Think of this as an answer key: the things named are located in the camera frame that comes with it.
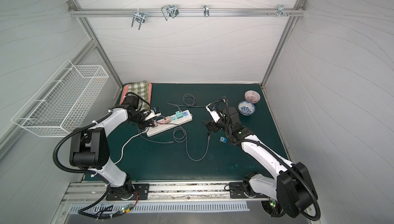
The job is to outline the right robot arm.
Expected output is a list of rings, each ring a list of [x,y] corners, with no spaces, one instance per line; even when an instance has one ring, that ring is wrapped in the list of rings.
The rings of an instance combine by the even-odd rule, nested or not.
[[[241,124],[237,109],[229,106],[226,97],[208,104],[205,109],[212,118],[204,122],[208,131],[223,130],[228,142],[252,156],[271,175],[267,178],[254,172],[245,176],[242,187],[246,197],[267,196],[268,200],[262,202],[262,207],[273,218],[302,215],[310,221],[320,220],[318,194],[304,164],[293,163],[265,145],[254,132]]]

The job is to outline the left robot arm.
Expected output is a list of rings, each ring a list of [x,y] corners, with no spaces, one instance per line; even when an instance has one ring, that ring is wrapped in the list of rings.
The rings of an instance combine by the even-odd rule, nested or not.
[[[53,151],[53,162],[65,172],[95,175],[108,185],[110,193],[128,199],[135,188],[130,175],[111,160],[107,138],[126,121],[134,122],[140,130],[153,127],[155,118],[160,115],[160,109],[152,107],[141,96],[128,92],[123,102],[110,108],[104,117],[66,135]],[[63,165],[58,158],[59,150],[67,140],[71,141],[70,167]]]

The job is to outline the white colourful power strip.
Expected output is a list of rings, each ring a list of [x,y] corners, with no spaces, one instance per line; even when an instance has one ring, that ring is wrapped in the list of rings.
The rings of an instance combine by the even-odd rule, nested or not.
[[[152,137],[152,136],[158,135],[160,133],[163,133],[165,131],[168,131],[170,129],[173,129],[173,128],[175,128],[178,125],[183,125],[183,124],[186,124],[186,123],[192,121],[193,117],[192,117],[192,114],[190,113],[189,110],[182,111],[182,113],[183,113],[183,117],[180,118],[180,119],[177,119],[175,114],[174,114],[174,115],[170,116],[171,123],[158,124],[157,127],[149,128],[147,130],[147,132],[146,132],[146,135],[148,137]]]

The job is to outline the teal USB charger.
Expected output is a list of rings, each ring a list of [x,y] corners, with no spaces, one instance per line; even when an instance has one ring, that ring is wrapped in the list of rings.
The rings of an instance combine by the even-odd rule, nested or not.
[[[182,117],[183,117],[182,111],[177,111],[177,112],[175,113],[175,116],[176,116],[177,119],[182,118]]]

